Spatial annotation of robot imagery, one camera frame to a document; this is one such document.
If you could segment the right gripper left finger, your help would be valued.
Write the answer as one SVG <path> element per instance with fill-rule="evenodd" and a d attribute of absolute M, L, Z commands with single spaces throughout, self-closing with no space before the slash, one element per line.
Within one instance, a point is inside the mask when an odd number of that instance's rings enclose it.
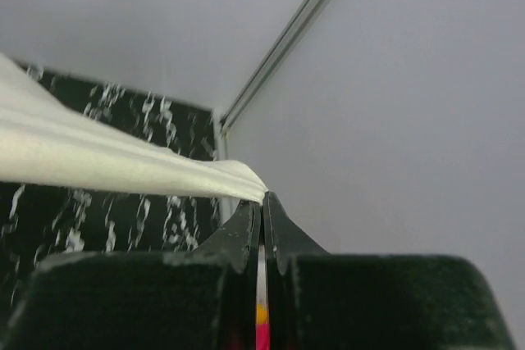
<path fill-rule="evenodd" d="M 191 252 L 45 258 L 3 334 L 6 349 L 252 349 L 259 206 Z"/>

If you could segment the white t shirt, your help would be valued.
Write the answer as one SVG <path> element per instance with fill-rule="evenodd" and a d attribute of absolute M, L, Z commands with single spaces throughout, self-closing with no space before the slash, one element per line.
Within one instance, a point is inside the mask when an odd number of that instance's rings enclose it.
<path fill-rule="evenodd" d="M 238 198 L 267 186 L 239 161 L 196 161 L 62 105 L 1 57 L 1 179 L 119 193 Z"/>

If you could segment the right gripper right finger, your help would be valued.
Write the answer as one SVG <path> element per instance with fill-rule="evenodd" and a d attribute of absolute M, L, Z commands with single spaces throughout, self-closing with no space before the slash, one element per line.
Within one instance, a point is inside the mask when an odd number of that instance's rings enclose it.
<path fill-rule="evenodd" d="M 510 349 L 491 287 L 468 260 L 332 254 L 262 205 L 273 349 Z"/>

